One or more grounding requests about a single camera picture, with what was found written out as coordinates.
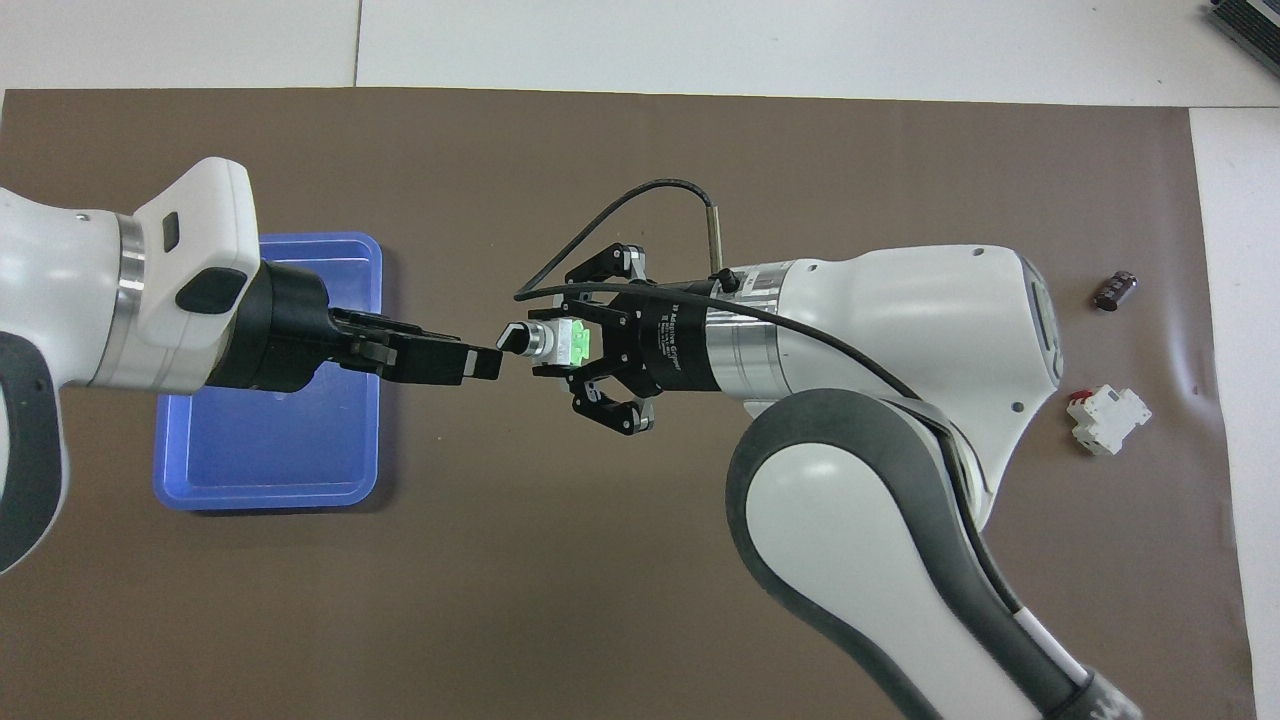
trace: brown mat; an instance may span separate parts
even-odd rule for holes
[[[0,186],[131,211],[196,160],[248,167],[264,232],[358,229],[389,313],[492,342],[509,295],[616,195],[691,178],[726,255],[846,259],[992,242],[1057,300],[1064,393],[987,537],[1023,600],[1153,719],[1252,717],[1185,110],[431,90],[10,91]],[[595,247],[705,274],[677,192]],[[1114,315],[1088,297],[1117,269]],[[38,311],[38,299],[32,299]],[[1071,389],[1155,411],[1115,459]],[[64,395],[74,482],[0,578],[8,717],[897,717],[741,566],[723,478],[748,416],[658,398],[622,438],[508,360],[497,383],[384,388],[380,487],[353,512],[198,516],[151,491],[155,400]]]

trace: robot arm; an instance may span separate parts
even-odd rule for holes
[[[979,534],[1062,370],[1030,264],[1002,247],[937,246],[668,286],[637,268],[643,249],[616,245],[566,284],[526,286],[517,300],[554,295],[553,306],[508,325],[499,347],[623,434],[654,427],[663,391],[742,400],[756,419],[726,509],[744,562],[906,716],[1142,716],[1021,606]],[[588,364],[563,347],[579,318],[602,327],[603,357]],[[636,397],[607,397],[607,377]]]
[[[292,392],[324,361],[408,383],[493,379],[500,354],[330,309],[312,273],[264,263],[244,168],[210,158],[133,215],[0,188],[0,573],[67,492],[58,389]]]

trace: blue tray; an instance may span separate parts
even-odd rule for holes
[[[260,238],[264,260],[314,270],[329,302],[381,311],[383,254],[361,233]],[[324,507],[378,480],[375,375],[325,363],[294,393],[204,388],[160,397],[152,483],[175,510]]]

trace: white plastic connector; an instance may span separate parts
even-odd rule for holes
[[[1120,452],[1124,438],[1138,425],[1147,424],[1151,410],[1132,389],[1098,386],[1071,396],[1068,414],[1075,418],[1071,434],[1089,452],[1112,456]]]

